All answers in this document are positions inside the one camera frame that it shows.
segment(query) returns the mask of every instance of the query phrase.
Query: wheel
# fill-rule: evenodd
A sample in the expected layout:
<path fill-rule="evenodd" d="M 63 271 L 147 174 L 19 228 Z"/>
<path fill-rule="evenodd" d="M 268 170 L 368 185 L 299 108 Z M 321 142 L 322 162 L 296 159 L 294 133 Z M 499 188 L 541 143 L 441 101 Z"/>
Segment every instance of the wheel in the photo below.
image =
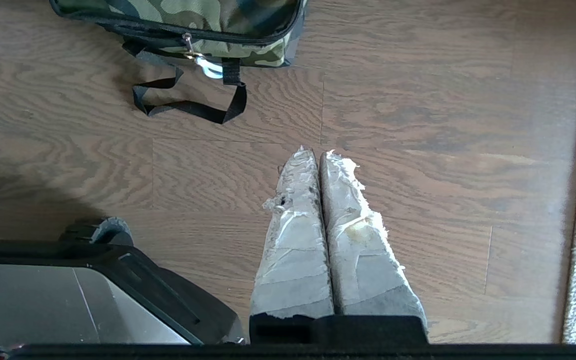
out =
<path fill-rule="evenodd" d="M 59 241 L 135 246 L 128 224 L 118 217 L 78 220 L 66 227 Z"/>

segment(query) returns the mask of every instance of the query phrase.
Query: black strap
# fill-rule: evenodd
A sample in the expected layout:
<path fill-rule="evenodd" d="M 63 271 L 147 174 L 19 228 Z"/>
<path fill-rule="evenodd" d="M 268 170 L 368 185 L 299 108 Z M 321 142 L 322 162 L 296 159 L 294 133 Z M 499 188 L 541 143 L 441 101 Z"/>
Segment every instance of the black strap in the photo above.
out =
<path fill-rule="evenodd" d="M 148 92 L 148 89 L 172 89 L 178 83 L 179 79 L 184 74 L 184 71 L 178 66 L 165 61 L 156 53 L 147 51 L 146 46 L 142 44 L 128 41 L 123 44 L 123 48 L 137 59 L 152 64 L 166 65 L 174 68 L 174 77 L 144 82 L 132 87 L 132 96 L 135 106 L 147 116 L 153 116 L 171 109 L 177 109 L 201 117 L 211 121 L 212 123 L 224 124 L 242 114 L 246 109 L 248 94 L 246 91 L 246 84 L 242 82 L 240 74 L 240 59 L 232 57 L 223 57 L 221 59 L 221 66 L 223 68 L 223 84 L 235 85 L 237 87 L 235 94 L 230 101 L 230 105 L 228 105 L 228 109 L 225 111 L 190 100 L 173 101 L 162 105 L 152 105 L 144 103 L 144 96 L 146 95 L 146 92 Z"/>

